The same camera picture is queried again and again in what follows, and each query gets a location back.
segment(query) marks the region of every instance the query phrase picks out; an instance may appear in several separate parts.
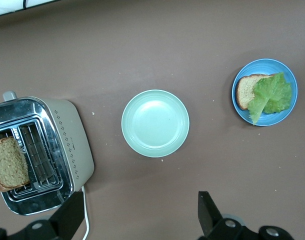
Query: gray tabletop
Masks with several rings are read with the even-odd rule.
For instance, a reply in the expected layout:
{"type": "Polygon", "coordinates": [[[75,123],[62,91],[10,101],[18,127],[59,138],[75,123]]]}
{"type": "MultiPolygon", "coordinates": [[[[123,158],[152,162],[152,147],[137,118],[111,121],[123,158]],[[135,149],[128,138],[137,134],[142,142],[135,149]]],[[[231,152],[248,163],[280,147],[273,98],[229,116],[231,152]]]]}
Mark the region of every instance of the gray tabletop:
{"type": "MultiPolygon", "coordinates": [[[[305,240],[305,0],[63,0],[0,16],[0,102],[8,90],[77,107],[95,163],[89,239],[197,239],[198,191],[209,191],[252,231],[305,240]],[[298,84],[291,114],[268,127],[245,122],[231,99],[239,70],[261,58],[298,84]],[[121,131],[126,104],[150,89],[189,113],[186,141],[166,157],[139,155],[121,131]]],[[[10,234],[38,217],[0,195],[10,234]]]]}

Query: white panel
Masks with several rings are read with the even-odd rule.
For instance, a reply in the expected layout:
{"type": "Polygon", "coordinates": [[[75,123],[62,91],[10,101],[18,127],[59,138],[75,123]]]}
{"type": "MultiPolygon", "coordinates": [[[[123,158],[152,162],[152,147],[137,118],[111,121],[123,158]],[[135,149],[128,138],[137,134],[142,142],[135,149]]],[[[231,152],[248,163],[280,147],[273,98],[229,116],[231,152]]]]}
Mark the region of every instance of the white panel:
{"type": "Polygon", "coordinates": [[[30,8],[36,5],[45,4],[54,0],[26,0],[26,8],[30,8]]]}
{"type": "Polygon", "coordinates": [[[23,0],[0,0],[0,15],[24,9],[23,0]]]}

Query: silver bolt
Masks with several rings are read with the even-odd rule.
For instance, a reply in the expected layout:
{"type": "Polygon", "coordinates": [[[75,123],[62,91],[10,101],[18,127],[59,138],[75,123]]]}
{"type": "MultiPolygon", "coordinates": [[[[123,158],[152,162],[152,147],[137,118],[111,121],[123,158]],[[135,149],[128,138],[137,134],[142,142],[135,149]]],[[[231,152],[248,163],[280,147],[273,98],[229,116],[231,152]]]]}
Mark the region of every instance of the silver bolt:
{"type": "Polygon", "coordinates": [[[273,228],[267,228],[266,229],[266,232],[270,235],[270,236],[273,236],[273,237],[278,237],[279,236],[279,233],[277,232],[276,229],[273,229],[273,228]]]}
{"type": "Polygon", "coordinates": [[[40,223],[40,222],[37,222],[37,223],[35,223],[34,225],[32,225],[32,229],[33,230],[36,230],[36,229],[40,229],[41,227],[42,227],[42,223],[40,223]]]}
{"type": "Polygon", "coordinates": [[[226,226],[228,226],[230,228],[235,228],[236,227],[236,223],[232,220],[227,220],[224,223],[226,224],[226,226]]]}

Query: green lettuce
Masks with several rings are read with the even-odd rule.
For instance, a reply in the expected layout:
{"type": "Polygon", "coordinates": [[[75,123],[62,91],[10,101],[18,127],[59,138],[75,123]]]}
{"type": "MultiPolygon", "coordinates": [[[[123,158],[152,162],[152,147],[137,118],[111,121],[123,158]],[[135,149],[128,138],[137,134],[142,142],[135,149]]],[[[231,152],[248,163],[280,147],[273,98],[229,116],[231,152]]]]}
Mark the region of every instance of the green lettuce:
{"type": "Polygon", "coordinates": [[[262,112],[280,113],[290,107],[292,98],[291,84],[286,82],[284,73],[260,79],[253,87],[254,99],[248,104],[248,110],[255,125],[262,112]]]}

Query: toaster power cord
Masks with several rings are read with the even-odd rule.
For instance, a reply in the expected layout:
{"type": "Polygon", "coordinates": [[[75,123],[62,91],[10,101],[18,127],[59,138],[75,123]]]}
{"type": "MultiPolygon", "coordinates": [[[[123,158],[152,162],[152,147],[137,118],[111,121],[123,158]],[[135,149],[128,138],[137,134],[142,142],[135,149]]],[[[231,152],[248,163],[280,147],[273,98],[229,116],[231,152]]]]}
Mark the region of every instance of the toaster power cord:
{"type": "Polygon", "coordinates": [[[82,240],[86,240],[89,234],[90,225],[88,220],[88,214],[87,214],[87,204],[86,204],[86,191],[84,185],[81,187],[82,195],[83,195],[83,210],[84,210],[84,219],[86,222],[86,233],[83,236],[82,240]]]}

